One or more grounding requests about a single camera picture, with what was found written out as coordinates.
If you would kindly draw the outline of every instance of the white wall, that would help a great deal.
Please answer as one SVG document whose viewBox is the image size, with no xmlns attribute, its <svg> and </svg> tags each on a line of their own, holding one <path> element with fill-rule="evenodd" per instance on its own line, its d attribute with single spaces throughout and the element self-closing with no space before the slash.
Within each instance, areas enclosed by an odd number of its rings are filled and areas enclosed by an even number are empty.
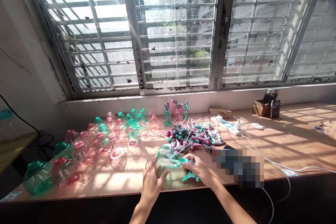
<svg viewBox="0 0 336 224">
<path fill-rule="evenodd" d="M 278 99 L 285 104 L 304 102 L 334 103 L 336 83 L 280 87 Z M 266 88 L 239 89 L 225 91 L 209 91 L 181 94 L 161 94 L 155 96 L 132 96 L 102 99 L 87 99 L 67 101 L 59 104 L 63 117 L 67 119 L 68 127 L 77 131 L 86 130 L 88 123 L 96 116 L 105 117 L 107 112 L 117 114 L 127 112 L 132 108 L 137 111 L 144 108 L 154 110 L 157 115 L 163 115 L 166 101 L 172 99 L 189 101 L 190 113 L 204 113 L 210 106 L 224 107 L 229 110 L 251 109 L 254 100 L 262 99 Z"/>
<path fill-rule="evenodd" d="M 0 17 L 0 93 L 22 118 L 58 142 L 65 126 L 55 103 L 64 96 L 29 12 L 22 0 L 0 0 Z M 17 127 L 20 133 L 32 131 L 23 123 Z M 26 156 L 36 158 L 36 149 Z"/>
</svg>

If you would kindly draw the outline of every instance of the power strip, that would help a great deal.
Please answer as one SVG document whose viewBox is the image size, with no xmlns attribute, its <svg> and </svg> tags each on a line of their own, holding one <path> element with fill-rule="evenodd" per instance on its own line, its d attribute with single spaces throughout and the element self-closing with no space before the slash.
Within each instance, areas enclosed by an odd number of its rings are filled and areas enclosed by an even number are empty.
<svg viewBox="0 0 336 224">
<path fill-rule="evenodd" d="M 218 124 L 219 126 L 221 126 L 222 128 L 226 129 L 227 131 L 229 131 L 230 133 L 232 133 L 234 135 L 241 135 L 242 134 L 241 130 L 234 129 L 235 126 L 233 124 L 223 120 L 223 118 L 221 116 L 211 117 L 211 121 Z"/>
</svg>

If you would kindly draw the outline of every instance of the window frame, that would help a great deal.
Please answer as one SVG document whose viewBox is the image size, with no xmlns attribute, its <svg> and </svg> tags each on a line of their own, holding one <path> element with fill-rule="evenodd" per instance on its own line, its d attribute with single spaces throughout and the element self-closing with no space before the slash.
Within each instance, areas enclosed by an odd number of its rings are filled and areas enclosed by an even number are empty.
<svg viewBox="0 0 336 224">
<path fill-rule="evenodd" d="M 67 99 L 89 99 L 89 98 L 103 98 L 103 97 L 122 97 L 122 96 L 139 96 L 139 95 L 156 95 L 156 94 L 170 94 L 181 92 L 200 92 L 200 91 L 215 91 L 226 89 L 241 89 L 241 88 L 257 88 L 257 87 L 271 87 L 271 86 L 286 86 L 286 85 L 299 85 L 309 83 L 326 83 L 336 82 L 336 76 L 325 77 L 309 77 L 309 78 L 289 78 L 291 68 L 293 66 L 295 57 L 297 55 L 299 46 L 303 39 L 304 33 L 307 29 L 308 23 L 312 16 L 313 10 L 317 3 L 317 0 L 308 0 L 306 3 L 307 8 L 304 9 L 303 14 L 300 14 L 301 22 L 299 22 L 296 30 L 293 31 L 295 37 L 292 41 L 291 50 L 288 53 L 287 59 L 283 62 L 284 69 L 279 80 L 269 81 L 256 81 L 256 82 L 238 82 L 238 83 L 222 83 L 226 47 L 228 45 L 229 28 L 231 21 L 231 13 L 233 8 L 233 0 L 215 0 L 215 16 L 213 24 L 212 35 L 212 56 L 210 58 L 210 70 L 209 70 L 209 84 L 206 85 L 189 85 L 189 86 L 175 86 L 175 87 L 158 87 L 147 88 L 146 78 L 143 74 L 144 63 L 142 59 L 141 42 L 139 39 L 139 26 L 136 15 L 136 8 L 134 8 L 134 0 L 125 0 L 126 11 L 130 26 L 134 29 L 130 29 L 133 55 L 135 61 L 136 74 L 138 78 L 139 88 L 124 89 L 124 90 L 95 90 L 88 92 L 78 92 L 80 90 L 78 81 L 74 79 L 73 69 L 68 67 L 70 59 L 64 55 L 60 50 L 60 45 L 64 42 L 60 35 L 58 35 L 52 28 L 53 24 L 46 17 L 48 15 L 45 6 L 42 4 L 43 0 L 25 0 L 31 1 L 35 6 L 39 20 L 42 23 L 45 34 L 49 40 L 50 46 L 55 58 L 62 72 L 63 86 L 68 87 L 66 93 Z"/>
</svg>

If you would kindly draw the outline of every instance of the label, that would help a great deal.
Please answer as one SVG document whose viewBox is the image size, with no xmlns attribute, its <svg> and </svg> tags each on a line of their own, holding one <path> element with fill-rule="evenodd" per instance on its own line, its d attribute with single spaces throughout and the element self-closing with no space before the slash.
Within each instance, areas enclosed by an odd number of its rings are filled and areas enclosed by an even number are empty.
<svg viewBox="0 0 336 224">
<path fill-rule="evenodd" d="M 21 193 L 21 191 L 19 192 L 11 192 L 9 194 L 7 194 L 7 196 L 5 196 L 2 200 L 0 201 L 12 201 L 13 199 L 15 199 L 19 194 Z"/>
<path fill-rule="evenodd" d="M 298 174 L 296 174 L 296 172 L 292 171 L 292 170 L 287 170 L 284 169 L 282 170 L 288 177 L 294 177 L 294 176 L 298 176 Z"/>
</svg>

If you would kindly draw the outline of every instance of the hand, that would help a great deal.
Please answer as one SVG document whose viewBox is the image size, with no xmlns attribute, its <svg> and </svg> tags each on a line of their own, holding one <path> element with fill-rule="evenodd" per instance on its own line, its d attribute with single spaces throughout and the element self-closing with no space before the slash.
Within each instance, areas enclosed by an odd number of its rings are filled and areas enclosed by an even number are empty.
<svg viewBox="0 0 336 224">
<path fill-rule="evenodd" d="M 184 158 L 187 159 L 191 159 L 192 157 L 195 159 L 195 165 L 183 162 L 182 166 L 188 170 L 191 170 L 193 174 L 199 177 L 203 184 L 210 187 L 215 179 L 215 176 L 209 171 L 209 169 L 205 166 L 199 157 L 196 157 L 192 154 L 187 154 L 184 156 Z"/>
<path fill-rule="evenodd" d="M 165 170 L 161 177 L 158 179 L 156 176 L 156 165 L 155 165 L 156 156 L 151 160 L 147 161 L 146 166 L 143 171 L 143 183 L 141 190 L 141 199 L 140 202 L 144 202 L 146 205 L 151 207 L 154 205 L 157 200 L 159 193 L 161 191 L 162 185 L 170 172 L 170 170 Z"/>
<path fill-rule="evenodd" d="M 336 140 L 336 124 L 329 121 L 322 121 L 320 127 L 324 130 L 324 134 Z"/>
</svg>

